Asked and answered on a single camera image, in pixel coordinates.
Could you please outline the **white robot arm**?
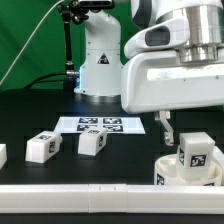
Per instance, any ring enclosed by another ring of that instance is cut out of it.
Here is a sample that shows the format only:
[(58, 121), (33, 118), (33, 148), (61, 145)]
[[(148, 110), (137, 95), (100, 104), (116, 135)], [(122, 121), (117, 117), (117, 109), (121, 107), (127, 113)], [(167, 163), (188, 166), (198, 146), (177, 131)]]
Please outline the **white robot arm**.
[(91, 100), (121, 99), (132, 114), (153, 112), (174, 143), (168, 113), (224, 104), (222, 0), (130, 0), (138, 28), (118, 55), (120, 25), (104, 10), (114, 0), (77, 0), (87, 15), (86, 58), (75, 92)]

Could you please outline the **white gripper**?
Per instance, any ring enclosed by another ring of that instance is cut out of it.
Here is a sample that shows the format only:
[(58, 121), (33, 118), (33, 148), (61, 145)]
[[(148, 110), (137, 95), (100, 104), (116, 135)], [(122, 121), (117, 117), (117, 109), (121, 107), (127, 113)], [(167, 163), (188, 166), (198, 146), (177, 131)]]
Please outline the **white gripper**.
[(224, 104), (224, 56), (181, 63), (177, 49), (189, 38), (188, 20), (175, 18), (138, 32), (124, 48), (129, 61), (121, 76), (122, 107), (128, 113), (157, 111), (167, 146), (174, 145), (174, 130), (165, 110)]

